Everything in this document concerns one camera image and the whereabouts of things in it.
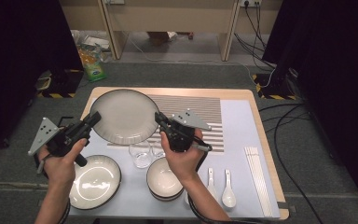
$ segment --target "striped placemat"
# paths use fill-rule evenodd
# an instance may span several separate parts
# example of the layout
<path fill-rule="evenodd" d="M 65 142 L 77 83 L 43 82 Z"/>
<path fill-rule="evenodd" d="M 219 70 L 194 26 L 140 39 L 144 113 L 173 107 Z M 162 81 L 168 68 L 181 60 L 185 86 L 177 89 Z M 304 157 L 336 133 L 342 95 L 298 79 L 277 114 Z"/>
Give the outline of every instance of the striped placemat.
<path fill-rule="evenodd" d="M 210 152 L 215 155 L 223 155 L 223 126 L 222 114 L 219 98 L 210 97 L 190 97 L 190 96 L 170 96 L 170 95 L 148 95 L 158 106 L 167 118 L 171 118 L 172 114 L 183 112 L 188 108 L 199 116 L 203 121 L 212 127 L 211 131 L 202 131 L 203 141 L 211 144 L 213 150 Z M 147 139 L 153 144 L 160 140 L 159 129 Z"/>

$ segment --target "forearm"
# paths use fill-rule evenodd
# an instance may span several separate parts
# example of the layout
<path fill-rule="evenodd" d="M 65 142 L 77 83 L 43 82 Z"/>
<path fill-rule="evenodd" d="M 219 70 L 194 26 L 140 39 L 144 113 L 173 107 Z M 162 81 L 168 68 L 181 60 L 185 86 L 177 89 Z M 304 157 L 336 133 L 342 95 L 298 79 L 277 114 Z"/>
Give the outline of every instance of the forearm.
<path fill-rule="evenodd" d="M 183 182 L 182 185 L 185 187 L 187 193 L 190 195 L 197 209 L 203 216 L 213 220 L 230 220 L 220 204 L 205 188 L 198 175 L 191 181 Z"/>
<path fill-rule="evenodd" d="M 70 190 L 69 187 L 49 186 L 35 224 L 58 223 L 68 204 Z"/>

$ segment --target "human arm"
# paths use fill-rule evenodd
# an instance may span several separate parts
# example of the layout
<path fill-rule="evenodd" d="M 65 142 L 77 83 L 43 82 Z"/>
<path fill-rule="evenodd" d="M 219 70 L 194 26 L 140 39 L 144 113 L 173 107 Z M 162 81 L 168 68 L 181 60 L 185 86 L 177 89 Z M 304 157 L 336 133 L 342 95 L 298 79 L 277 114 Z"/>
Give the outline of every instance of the human arm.
<path fill-rule="evenodd" d="M 58 223 L 69 202 L 69 193 L 76 177 L 74 161 L 86 145 L 86 139 L 80 139 L 64 157 L 50 157 L 44 169 L 48 174 L 48 192 L 34 223 Z M 48 155 L 48 148 L 40 149 L 38 158 L 43 160 Z"/>
<path fill-rule="evenodd" d="M 194 147 L 191 147 L 186 152 L 174 152 L 170 149 L 167 135 L 164 132 L 160 134 L 161 145 L 168 164 L 190 195 L 199 212 L 209 219 L 219 221 L 230 220 L 227 213 L 204 186 L 196 171 L 204 152 Z M 202 139 L 201 130 L 196 129 L 195 135 Z"/>

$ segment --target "plate rim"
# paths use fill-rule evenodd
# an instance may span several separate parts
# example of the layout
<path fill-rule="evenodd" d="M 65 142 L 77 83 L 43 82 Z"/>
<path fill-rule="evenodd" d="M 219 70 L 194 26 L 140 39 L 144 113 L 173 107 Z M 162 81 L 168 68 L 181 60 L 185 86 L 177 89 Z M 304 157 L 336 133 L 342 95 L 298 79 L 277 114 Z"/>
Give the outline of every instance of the plate rim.
<path fill-rule="evenodd" d="M 92 156 L 86 157 L 86 159 L 87 159 L 87 158 L 90 158 L 90 157 L 105 157 L 105 158 L 108 158 L 109 160 L 113 161 L 113 162 L 117 165 L 118 173 L 120 174 L 120 177 L 119 177 L 119 180 L 118 180 L 117 187 L 116 187 L 115 191 L 112 193 L 112 195 L 111 195 L 109 198 L 107 198 L 104 202 L 102 202 L 102 203 L 100 203 L 100 204 L 98 204 L 98 205 L 92 206 L 92 207 L 90 207 L 90 208 L 80 208 L 80 207 L 76 207 L 76 206 L 74 206 L 74 205 L 72 204 L 72 201 L 71 201 L 71 198 L 72 198 L 72 197 L 70 196 L 70 195 L 71 195 L 71 192 L 72 192 L 72 188 L 71 188 L 71 191 L 69 192 L 69 203 L 71 204 L 71 206 L 73 206 L 74 208 L 79 209 L 79 210 L 91 210 L 91 209 L 95 209 L 95 208 L 98 208 L 98 207 L 103 206 L 104 204 L 108 203 L 108 202 L 116 195 L 118 189 L 119 189 L 120 186 L 121 186 L 121 179 L 122 179 L 122 176 L 123 176 L 123 175 L 122 175 L 122 173 L 121 173 L 121 168 L 120 168 L 120 166 L 118 165 L 118 163 L 117 163 L 115 160 L 113 160 L 111 157 L 108 157 L 108 156 L 105 156 L 105 155 L 92 155 Z"/>
<path fill-rule="evenodd" d="M 154 102 L 154 100 L 153 100 L 152 98 L 150 98 L 148 95 L 146 95 L 146 94 L 144 94 L 144 93 L 142 93 L 142 92 L 140 92 L 140 91 L 135 91 L 135 90 L 125 89 L 125 88 L 124 88 L 124 89 L 116 89 L 116 90 L 112 90 L 112 91 L 107 91 L 107 92 L 105 92 L 104 94 L 100 95 L 100 96 L 92 103 L 92 105 L 91 105 L 91 107 L 90 107 L 90 109 L 89 109 L 89 113 L 90 113 L 91 115 L 93 115 L 93 114 L 95 113 L 95 111 L 97 111 L 94 106 L 95 106 L 95 103 L 97 103 L 99 99 L 102 99 L 102 97 L 105 96 L 105 95 L 107 95 L 107 94 L 112 94 L 112 92 L 117 92 L 117 91 L 131 91 L 131 92 L 139 93 L 139 94 L 143 95 L 144 97 L 146 97 L 147 99 L 149 99 L 149 101 L 150 101 L 151 103 L 153 103 L 153 105 L 156 107 L 157 112 L 159 112 L 158 105 L 157 105 L 156 102 Z M 96 132 L 96 133 L 98 134 L 98 136 L 100 136 L 102 139 L 104 139 L 105 141 L 108 141 L 108 142 L 110 142 L 110 143 L 113 143 L 113 144 L 117 144 L 117 145 L 120 145 L 120 146 L 129 146 L 129 145 L 131 145 L 131 144 L 139 143 L 139 142 L 133 142 L 133 143 L 129 143 L 129 144 L 116 143 L 116 142 L 114 142 L 114 141 L 110 141 L 109 139 L 106 139 L 106 138 L 102 137 L 102 136 L 97 132 L 97 130 L 95 129 L 95 127 L 93 127 L 92 129 L 93 129 L 94 132 Z M 155 129 L 149 136 L 147 136 L 146 139 L 147 139 L 147 138 L 150 138 L 150 137 L 153 135 L 153 133 L 156 132 L 156 129 Z"/>

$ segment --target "glass cup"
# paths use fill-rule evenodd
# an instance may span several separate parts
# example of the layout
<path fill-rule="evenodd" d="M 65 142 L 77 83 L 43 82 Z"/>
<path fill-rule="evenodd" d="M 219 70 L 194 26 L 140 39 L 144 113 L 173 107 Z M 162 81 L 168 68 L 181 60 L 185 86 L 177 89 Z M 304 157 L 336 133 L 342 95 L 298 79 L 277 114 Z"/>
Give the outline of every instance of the glass cup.
<path fill-rule="evenodd" d="M 161 142 L 160 142 L 160 141 L 157 141 L 157 142 L 153 143 L 153 145 L 152 145 L 152 152 L 153 152 L 153 156 L 154 156 L 156 159 L 165 157 L 165 152 L 164 152 L 164 149 L 163 149 L 162 146 L 161 146 Z"/>
<path fill-rule="evenodd" d="M 129 146 L 129 152 L 136 167 L 146 168 L 152 163 L 153 157 L 151 150 L 151 146 L 147 141 Z"/>

